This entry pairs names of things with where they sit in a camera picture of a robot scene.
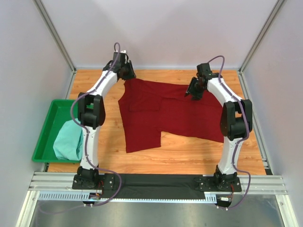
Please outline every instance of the wood surface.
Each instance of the wood surface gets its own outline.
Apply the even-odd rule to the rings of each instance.
[[[137,78],[172,83],[189,84],[195,70],[136,70]],[[89,90],[101,75],[101,70],[78,70],[70,99],[79,92]],[[237,71],[224,70],[227,85],[243,97]],[[101,128],[98,145],[99,166],[118,173],[128,174],[213,174],[219,163],[223,144],[192,137],[161,133],[161,147],[126,153],[125,134],[118,100],[124,93],[124,82],[118,81],[105,97],[106,120]],[[77,164],[50,163],[49,172],[76,172]],[[265,175],[255,134],[244,142],[238,168],[252,175]]]

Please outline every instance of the garment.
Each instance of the garment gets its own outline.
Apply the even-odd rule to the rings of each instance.
[[[161,146],[161,131],[223,142],[222,106],[213,94],[192,101],[184,97],[187,85],[131,79],[119,100],[126,152]]]
[[[53,150],[59,160],[80,161],[83,152],[82,128],[73,120],[65,122],[53,143]]]

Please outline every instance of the teal towel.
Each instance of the teal towel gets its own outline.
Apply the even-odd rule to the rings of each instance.
[[[73,120],[65,122],[53,143],[53,150],[59,160],[80,161],[83,152],[82,128]]]

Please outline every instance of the white vent strip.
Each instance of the white vent strip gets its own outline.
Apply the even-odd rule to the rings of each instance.
[[[53,201],[105,201],[106,199],[89,199],[89,192],[40,192],[38,200]],[[217,203],[215,194],[205,194],[200,200],[171,200],[171,199],[113,199],[121,202],[167,202],[167,203]]]

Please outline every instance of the maroon t-shirt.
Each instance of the maroon t-shirt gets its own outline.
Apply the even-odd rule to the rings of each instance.
[[[161,131],[223,142],[222,106],[213,94],[192,101],[187,85],[130,79],[119,102],[126,152],[161,147]]]

